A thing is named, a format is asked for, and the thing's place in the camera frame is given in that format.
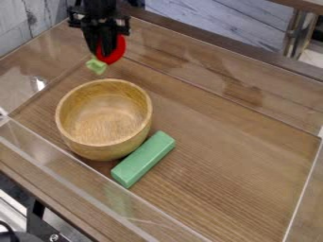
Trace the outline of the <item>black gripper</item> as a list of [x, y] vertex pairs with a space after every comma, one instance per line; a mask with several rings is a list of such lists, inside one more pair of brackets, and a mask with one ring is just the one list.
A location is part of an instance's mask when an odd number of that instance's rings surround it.
[[[81, 22], [92, 24], [111, 23], [113, 27], [105, 26], [103, 30], [103, 54], [111, 55], [117, 46], [117, 32], [129, 35], [129, 16], [123, 14], [117, 7], [117, 0], [75, 0], [67, 8], [69, 27], [80, 28]], [[100, 44], [100, 30], [93, 26], [81, 28], [83, 37], [88, 49], [96, 54]]]

